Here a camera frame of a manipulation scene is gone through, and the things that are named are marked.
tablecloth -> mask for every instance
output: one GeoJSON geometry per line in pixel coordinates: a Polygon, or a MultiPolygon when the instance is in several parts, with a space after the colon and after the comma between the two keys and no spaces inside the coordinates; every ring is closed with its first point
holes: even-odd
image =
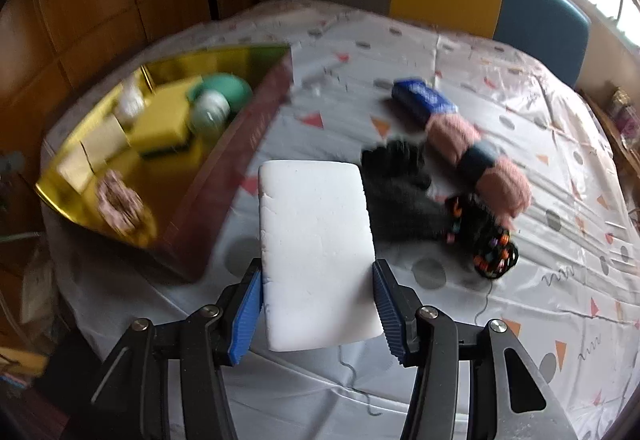
{"type": "MultiPolygon", "coordinates": [[[[294,85],[238,190],[204,277],[182,284],[144,254],[64,222],[43,207],[56,279],[78,326],[105,357],[136,317],[184,318],[236,283],[259,256],[257,170],[270,159],[358,162],[363,146],[420,128],[390,100],[399,77],[422,77],[529,178],[531,207],[514,220],[517,266],[482,279],[469,257],[433,242],[376,243],[399,283],[453,319],[504,319],[565,408],[578,437],[599,438],[638,384],[638,236],[606,138],[590,110],[541,63],[491,40],[412,26],[343,6],[279,0],[162,40],[91,88],[49,132],[46,165],[104,94],[151,59],[212,45],[286,41],[294,85]]],[[[431,156],[430,195],[464,189],[431,156]]],[[[468,366],[461,362],[455,438],[464,438],[468,366]]],[[[224,377],[238,437],[398,438],[415,370],[385,338],[305,352],[268,351],[264,321],[224,377]]],[[[172,430],[184,434],[176,366],[172,430]]]]}

blue package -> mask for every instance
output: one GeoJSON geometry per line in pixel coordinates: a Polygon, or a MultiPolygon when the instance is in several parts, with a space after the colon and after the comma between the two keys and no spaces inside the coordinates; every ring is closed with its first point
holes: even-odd
{"type": "Polygon", "coordinates": [[[429,88],[420,78],[397,79],[391,97],[402,103],[418,119],[427,124],[434,113],[456,113],[458,107],[445,96],[429,88]]]}

orange triangle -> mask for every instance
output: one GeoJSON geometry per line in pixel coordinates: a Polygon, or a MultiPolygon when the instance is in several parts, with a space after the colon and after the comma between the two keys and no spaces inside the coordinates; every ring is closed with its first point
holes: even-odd
{"type": "Polygon", "coordinates": [[[240,184],[248,194],[256,196],[258,194],[258,177],[247,176],[240,184]]]}
{"type": "Polygon", "coordinates": [[[578,191],[578,188],[575,186],[575,182],[573,180],[571,181],[571,189],[574,192],[574,196],[578,200],[582,200],[582,197],[580,196],[580,191],[578,191]]]}
{"type": "Polygon", "coordinates": [[[322,117],[320,116],[320,112],[310,113],[309,115],[305,115],[305,117],[300,117],[299,121],[304,123],[305,125],[315,126],[316,128],[320,128],[324,130],[324,125],[322,124],[322,117]]]}
{"type": "Polygon", "coordinates": [[[591,317],[595,317],[595,315],[600,311],[600,309],[598,308],[598,305],[596,305],[596,302],[593,300],[593,297],[591,298],[591,317]]]}
{"type": "Polygon", "coordinates": [[[575,223],[580,228],[582,233],[585,234],[585,232],[584,232],[584,220],[582,218],[580,218],[579,216],[576,216],[575,217],[575,223]]]}
{"type": "Polygon", "coordinates": [[[604,197],[602,195],[600,195],[597,199],[598,204],[600,204],[602,207],[604,207],[605,209],[609,209],[609,206],[607,205],[607,201],[604,200],[604,197]]]}
{"type": "Polygon", "coordinates": [[[376,130],[378,131],[380,137],[384,139],[386,135],[389,133],[389,130],[391,129],[391,125],[386,121],[383,121],[382,119],[378,119],[377,117],[374,117],[373,115],[371,116],[371,122],[376,127],[376,130]]]}
{"type": "Polygon", "coordinates": [[[564,364],[564,354],[566,353],[566,343],[562,341],[556,341],[556,355],[558,356],[558,366],[562,371],[562,365],[564,364]]]}
{"type": "Polygon", "coordinates": [[[510,321],[508,319],[502,318],[502,320],[507,323],[507,326],[513,332],[513,335],[518,337],[520,335],[520,327],[522,326],[520,323],[516,323],[515,321],[510,321]]]}

white sponge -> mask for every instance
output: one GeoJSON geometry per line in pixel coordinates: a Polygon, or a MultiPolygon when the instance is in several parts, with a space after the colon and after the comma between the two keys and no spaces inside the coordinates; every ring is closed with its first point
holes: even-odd
{"type": "Polygon", "coordinates": [[[357,166],[271,160],[258,176],[269,348],[308,350],[382,334],[357,166]]]}

pink yarn ball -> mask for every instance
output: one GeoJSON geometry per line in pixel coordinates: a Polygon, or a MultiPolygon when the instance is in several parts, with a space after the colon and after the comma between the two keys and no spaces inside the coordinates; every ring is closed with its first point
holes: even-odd
{"type": "Polygon", "coordinates": [[[508,215],[515,218],[531,204],[529,180],[504,155],[482,173],[476,183],[476,191],[497,217],[508,215]]]}
{"type": "Polygon", "coordinates": [[[436,113],[424,130],[431,146],[453,165],[481,139],[480,133],[459,113],[436,113]]]}
{"type": "MultiPolygon", "coordinates": [[[[424,128],[427,141],[452,165],[457,165],[481,136],[459,113],[432,115],[424,128]]],[[[501,155],[476,183],[476,191],[499,219],[522,213],[531,202],[531,187],[523,172],[501,155]]]]}

